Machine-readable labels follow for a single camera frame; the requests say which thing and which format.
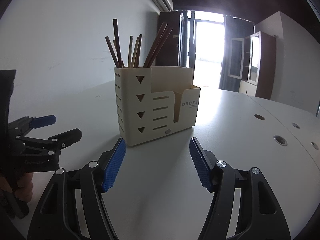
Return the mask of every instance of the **dark brown chopstick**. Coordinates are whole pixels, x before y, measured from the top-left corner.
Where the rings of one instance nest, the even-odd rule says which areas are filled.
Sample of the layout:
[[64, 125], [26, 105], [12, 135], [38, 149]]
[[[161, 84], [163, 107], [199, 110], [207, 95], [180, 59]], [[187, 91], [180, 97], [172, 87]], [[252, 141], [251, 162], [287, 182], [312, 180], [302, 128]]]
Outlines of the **dark brown chopstick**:
[[134, 64], [135, 68], [139, 67], [142, 34], [139, 35], [138, 39], [139, 39], [139, 45], [138, 45], [138, 49], [137, 49], [136, 61], [135, 61], [135, 64]]
[[109, 47], [109, 50], [110, 50], [112, 59], [113, 59], [115, 65], [116, 65], [116, 67], [119, 67], [118, 61], [117, 61], [117, 58], [116, 58], [116, 54], [115, 54], [115, 52], [113, 51], [112, 44], [111, 44], [110, 39], [109, 39], [108, 36], [106, 37], [106, 42], [107, 42], [107, 44], [108, 44], [108, 47]]
[[[117, 44], [116, 44], [116, 40], [113, 40], [113, 44], [117, 50]], [[124, 63], [123, 63], [123, 60], [121, 59], [121, 63], [122, 63], [122, 68], [124, 68]]]
[[153, 52], [153, 55], [147, 65], [147, 67], [151, 67], [151, 64], [154, 62], [154, 60], [156, 59], [156, 56], [158, 55], [159, 51], [161, 50], [163, 44], [165, 43], [165, 41], [167, 40], [167, 38], [169, 37], [170, 33], [172, 31], [172, 28], [170, 27], [166, 27], [166, 29], [164, 30], [162, 36], [161, 36], [161, 39], [155, 49], [155, 51]]
[[128, 68], [131, 68], [132, 40], [133, 40], [133, 36], [130, 36], [130, 41], [129, 41], [129, 52], [128, 52]]
[[120, 42], [119, 42], [119, 30], [118, 30], [118, 20], [113, 19], [113, 31], [115, 34], [115, 40], [116, 40], [116, 52], [117, 52], [117, 57], [118, 57], [118, 62], [119, 62], [119, 68], [122, 68], [123, 66], [121, 65], [121, 52], [120, 52]]
[[161, 27], [160, 27], [160, 29], [159, 29], [159, 31], [158, 31], [158, 33], [157, 33], [157, 35], [156, 35], [155, 40], [153, 41], [153, 44], [151, 46], [151, 49], [149, 50], [148, 56], [146, 58], [146, 61], [144, 62], [143, 67], [147, 67], [148, 66], [149, 61], [150, 61], [150, 59], [151, 59], [151, 57], [152, 57], [152, 55], [153, 55], [153, 53], [154, 53], [159, 41], [161, 39], [161, 36], [162, 36], [166, 26], [167, 26], [167, 23], [163, 22]]

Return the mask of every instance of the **curtain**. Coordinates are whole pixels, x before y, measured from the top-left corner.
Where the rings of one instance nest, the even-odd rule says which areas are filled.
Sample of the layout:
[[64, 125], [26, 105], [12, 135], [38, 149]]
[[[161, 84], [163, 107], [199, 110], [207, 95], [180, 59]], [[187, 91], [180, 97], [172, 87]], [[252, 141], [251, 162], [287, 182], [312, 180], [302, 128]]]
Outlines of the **curtain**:
[[238, 92], [240, 88], [240, 79], [228, 76], [229, 60], [231, 53], [231, 39], [245, 38], [253, 34], [253, 22], [225, 16], [224, 21], [225, 36], [224, 36], [224, 55], [221, 66], [221, 75], [219, 89]]

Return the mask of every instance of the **human hand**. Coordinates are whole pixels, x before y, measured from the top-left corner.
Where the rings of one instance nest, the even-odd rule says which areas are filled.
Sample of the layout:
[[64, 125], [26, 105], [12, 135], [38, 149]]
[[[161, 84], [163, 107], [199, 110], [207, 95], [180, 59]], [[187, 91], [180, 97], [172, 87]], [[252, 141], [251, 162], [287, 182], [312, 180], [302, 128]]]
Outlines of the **human hand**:
[[[18, 180], [18, 189], [14, 192], [15, 197], [21, 201], [30, 202], [32, 198], [32, 183], [33, 173], [24, 173]], [[12, 189], [7, 180], [0, 175], [0, 189], [12, 193]]]

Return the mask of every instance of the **white table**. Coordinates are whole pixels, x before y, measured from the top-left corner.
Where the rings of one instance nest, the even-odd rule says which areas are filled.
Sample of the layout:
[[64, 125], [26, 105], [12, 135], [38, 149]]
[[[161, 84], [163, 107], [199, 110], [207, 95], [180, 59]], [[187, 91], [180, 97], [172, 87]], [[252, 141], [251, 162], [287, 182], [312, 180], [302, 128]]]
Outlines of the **white table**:
[[[79, 128], [80, 142], [62, 150], [60, 166], [82, 168], [110, 150], [119, 138], [114, 83], [65, 96], [50, 105], [28, 109], [30, 116], [54, 114], [55, 125], [28, 136], [49, 136]], [[254, 114], [262, 115], [259, 120]], [[298, 130], [292, 122], [300, 125]], [[292, 238], [308, 222], [320, 201], [320, 120], [300, 109], [224, 90], [202, 89], [196, 125], [135, 147], [127, 147], [116, 182], [104, 195], [105, 205], [120, 240], [195, 240], [204, 224], [213, 194], [201, 186], [189, 154], [189, 140], [214, 152], [233, 168], [261, 169], [275, 193]], [[284, 137], [288, 145], [273, 136]], [[15, 220], [26, 236], [37, 202], [53, 172], [34, 175], [30, 214]], [[236, 190], [228, 236], [236, 229], [240, 190]], [[85, 222], [80, 215], [85, 232]]]

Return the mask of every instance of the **blue gripper pad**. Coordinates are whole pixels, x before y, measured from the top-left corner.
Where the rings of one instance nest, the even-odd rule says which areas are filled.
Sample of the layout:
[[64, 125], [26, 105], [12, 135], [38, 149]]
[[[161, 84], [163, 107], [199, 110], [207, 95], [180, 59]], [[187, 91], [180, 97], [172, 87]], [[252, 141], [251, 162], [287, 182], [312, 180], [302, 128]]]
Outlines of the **blue gripper pad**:
[[47, 116], [43, 116], [43, 117], [38, 117], [38, 118], [34, 118], [31, 122], [29, 127], [30, 128], [40, 128], [40, 127], [45, 127], [48, 125], [52, 125], [55, 124], [56, 122], [56, 117], [52, 114], [52, 115], [47, 115]]
[[111, 157], [103, 176], [102, 189], [107, 192], [113, 186], [125, 155], [125, 141], [122, 139]]
[[206, 160], [201, 153], [201, 150], [198, 148], [196, 143], [191, 139], [189, 142], [189, 152], [193, 160], [193, 164], [196, 167], [199, 179], [203, 187], [205, 187], [209, 192], [213, 191], [213, 185], [210, 178], [210, 168], [207, 165]]

